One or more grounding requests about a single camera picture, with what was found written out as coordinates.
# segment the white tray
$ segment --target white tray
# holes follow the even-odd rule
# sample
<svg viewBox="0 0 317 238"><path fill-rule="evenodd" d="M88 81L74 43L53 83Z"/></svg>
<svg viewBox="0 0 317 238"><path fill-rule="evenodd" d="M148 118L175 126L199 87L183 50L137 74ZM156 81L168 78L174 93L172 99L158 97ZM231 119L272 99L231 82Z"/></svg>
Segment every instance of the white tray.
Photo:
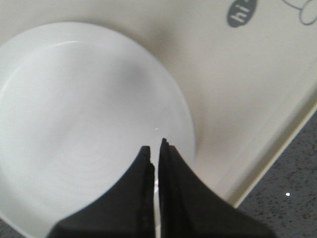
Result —
<svg viewBox="0 0 317 238"><path fill-rule="evenodd" d="M229 26L231 6L249 16L238 14L244 2L2 1L0 44L59 21L102 25L139 42L189 104L193 169L238 206L317 108L316 1L258 1L245 25Z"/></svg>

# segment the speckled gray surface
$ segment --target speckled gray surface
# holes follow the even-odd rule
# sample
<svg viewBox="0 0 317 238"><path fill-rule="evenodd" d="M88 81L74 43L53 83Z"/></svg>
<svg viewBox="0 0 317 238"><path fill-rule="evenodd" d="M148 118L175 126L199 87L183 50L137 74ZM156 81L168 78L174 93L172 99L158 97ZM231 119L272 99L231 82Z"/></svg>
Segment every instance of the speckled gray surface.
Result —
<svg viewBox="0 0 317 238"><path fill-rule="evenodd" d="M317 238L317 113L238 208L278 238ZM0 221L0 238L23 238Z"/></svg>

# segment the black object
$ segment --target black object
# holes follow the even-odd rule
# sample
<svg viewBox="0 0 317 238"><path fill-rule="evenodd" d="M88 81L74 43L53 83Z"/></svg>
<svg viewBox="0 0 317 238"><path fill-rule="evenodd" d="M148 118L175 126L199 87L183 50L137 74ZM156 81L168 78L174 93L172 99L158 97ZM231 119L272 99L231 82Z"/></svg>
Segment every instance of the black object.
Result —
<svg viewBox="0 0 317 238"><path fill-rule="evenodd" d="M79 212L59 221L47 238L153 238L154 166L143 146L121 179Z"/></svg>
<svg viewBox="0 0 317 238"><path fill-rule="evenodd" d="M208 189L163 139L158 163L161 238L275 238Z"/></svg>

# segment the countertop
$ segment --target countertop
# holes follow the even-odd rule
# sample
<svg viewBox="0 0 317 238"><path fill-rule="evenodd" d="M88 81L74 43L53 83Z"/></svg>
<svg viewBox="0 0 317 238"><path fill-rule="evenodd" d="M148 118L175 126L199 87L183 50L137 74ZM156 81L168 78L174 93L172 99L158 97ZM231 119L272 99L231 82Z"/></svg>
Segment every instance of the countertop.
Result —
<svg viewBox="0 0 317 238"><path fill-rule="evenodd" d="M317 113L238 209L267 224L278 238L315 238L316 197ZM0 238L23 236L0 221Z"/></svg>

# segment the white plate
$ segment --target white plate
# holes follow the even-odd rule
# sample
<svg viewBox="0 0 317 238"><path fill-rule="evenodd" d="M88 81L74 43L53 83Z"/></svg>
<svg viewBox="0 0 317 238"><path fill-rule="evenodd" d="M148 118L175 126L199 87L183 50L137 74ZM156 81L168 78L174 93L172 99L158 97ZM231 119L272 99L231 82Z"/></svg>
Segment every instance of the white plate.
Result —
<svg viewBox="0 0 317 238"><path fill-rule="evenodd" d="M189 109L164 67L109 29L56 23L0 48L0 215L29 238L89 204L142 145L166 137L190 163Z"/></svg>

